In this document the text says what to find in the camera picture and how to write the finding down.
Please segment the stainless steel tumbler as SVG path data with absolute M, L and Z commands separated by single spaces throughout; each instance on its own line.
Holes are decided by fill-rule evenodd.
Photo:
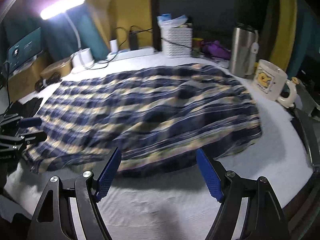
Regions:
M 259 50 L 258 31 L 249 25 L 237 23 L 233 30 L 229 72 L 241 78 L 253 75 Z

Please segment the white charger plug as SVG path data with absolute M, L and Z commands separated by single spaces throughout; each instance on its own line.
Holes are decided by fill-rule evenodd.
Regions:
M 111 40 L 110 41 L 110 50 L 111 53 L 117 53 L 119 48 L 118 48 L 118 41 L 117 39 Z

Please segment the black power adapter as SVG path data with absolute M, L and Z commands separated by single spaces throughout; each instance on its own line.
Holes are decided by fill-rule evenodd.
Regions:
M 138 36 L 136 31 L 129 31 L 129 46 L 130 50 L 138 50 Z

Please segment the white power strip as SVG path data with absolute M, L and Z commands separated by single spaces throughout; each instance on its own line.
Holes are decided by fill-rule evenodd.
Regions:
M 143 57 L 153 55 L 155 49 L 153 47 L 147 46 L 142 47 L 137 50 L 124 49 L 115 53 L 109 53 L 107 56 L 107 61 L 118 61 L 124 59 L 131 59 L 134 57 Z

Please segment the teal curtain right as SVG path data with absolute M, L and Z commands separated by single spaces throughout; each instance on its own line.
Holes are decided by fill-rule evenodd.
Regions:
M 296 34 L 287 68 L 289 78 L 297 76 L 307 57 L 311 67 L 319 67 L 319 18 L 304 0 L 297 0 Z

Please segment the blue yellow plaid pants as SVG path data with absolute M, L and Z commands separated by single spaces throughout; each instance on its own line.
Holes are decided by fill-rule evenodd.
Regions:
M 119 176 L 150 176 L 193 166 L 198 149 L 237 154 L 263 133 L 247 88 L 196 63 L 63 81 L 37 117 L 47 139 L 22 154 L 34 173 L 86 169 L 117 148 Z

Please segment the white desk lamp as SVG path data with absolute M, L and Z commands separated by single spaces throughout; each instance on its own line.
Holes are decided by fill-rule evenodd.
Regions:
M 79 58 L 79 61 L 84 69 L 88 69 L 88 66 L 85 64 L 85 62 L 82 59 L 82 44 L 81 44 L 81 38 L 78 32 L 78 29 L 76 28 L 75 24 L 69 17 L 67 11 L 70 9 L 73 9 L 75 7 L 78 7 L 80 5 L 83 5 L 86 0 L 58 0 L 54 2 L 53 4 L 49 5 L 48 7 L 44 8 L 40 12 L 40 17 L 43 20 L 49 20 L 51 18 L 54 18 L 57 15 L 62 14 L 68 24 L 70 25 L 78 46 L 78 51 L 73 54 L 73 57 L 76 55 Z

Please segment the white tablecloth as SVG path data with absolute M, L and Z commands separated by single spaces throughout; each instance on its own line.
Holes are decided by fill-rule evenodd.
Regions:
M 291 124 L 291 115 L 242 80 L 256 101 L 262 137 L 243 152 L 221 163 L 244 178 L 266 177 L 285 206 L 312 175 L 305 148 Z M 1 215 L 31 218 L 51 172 L 34 174 L 19 163 L 5 185 Z M 204 239 L 220 204 L 210 195 L 199 168 L 193 166 L 146 178 L 118 178 L 98 204 L 113 239 Z

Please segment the yellow curtain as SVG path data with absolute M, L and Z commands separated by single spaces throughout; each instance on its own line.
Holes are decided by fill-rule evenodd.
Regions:
M 151 28 L 150 0 L 86 0 L 93 22 L 104 44 L 122 42 L 131 28 Z
M 297 0 L 279 0 L 279 22 L 270 61 L 286 71 L 292 55 L 297 25 Z

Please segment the yellow curtain left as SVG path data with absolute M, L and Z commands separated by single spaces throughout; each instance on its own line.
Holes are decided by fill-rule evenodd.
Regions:
M 86 0 L 93 22 L 104 44 L 122 42 L 131 28 L 151 28 L 150 0 Z

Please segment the purple cloth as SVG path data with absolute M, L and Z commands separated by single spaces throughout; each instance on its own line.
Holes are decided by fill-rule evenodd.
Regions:
M 202 52 L 209 57 L 217 57 L 224 60 L 231 59 L 231 51 L 220 44 L 219 41 L 205 42 Z

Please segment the tablet with teal screen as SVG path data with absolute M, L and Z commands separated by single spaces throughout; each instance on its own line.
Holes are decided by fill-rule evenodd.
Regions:
M 41 28 L 37 28 L 8 49 L 7 62 L 11 74 L 43 51 Z

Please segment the black folded garment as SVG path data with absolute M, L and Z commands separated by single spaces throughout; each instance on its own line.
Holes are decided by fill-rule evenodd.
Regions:
M 31 118 L 39 110 L 43 98 L 32 98 L 26 103 L 14 102 L 7 111 L 7 115 L 17 114 L 23 118 Z

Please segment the white cartoon mug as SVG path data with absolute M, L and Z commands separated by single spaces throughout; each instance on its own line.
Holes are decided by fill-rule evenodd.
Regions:
M 268 100 L 278 101 L 285 108 L 294 106 L 299 81 L 296 77 L 289 80 L 288 75 L 275 64 L 259 60 L 253 84 Z M 280 95 L 285 85 L 289 88 L 289 96 L 286 98 Z

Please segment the yellow curtain right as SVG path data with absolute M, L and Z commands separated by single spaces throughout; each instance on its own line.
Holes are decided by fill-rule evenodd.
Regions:
M 297 0 L 279 0 L 279 22 L 270 61 L 286 71 L 292 55 L 297 25 Z

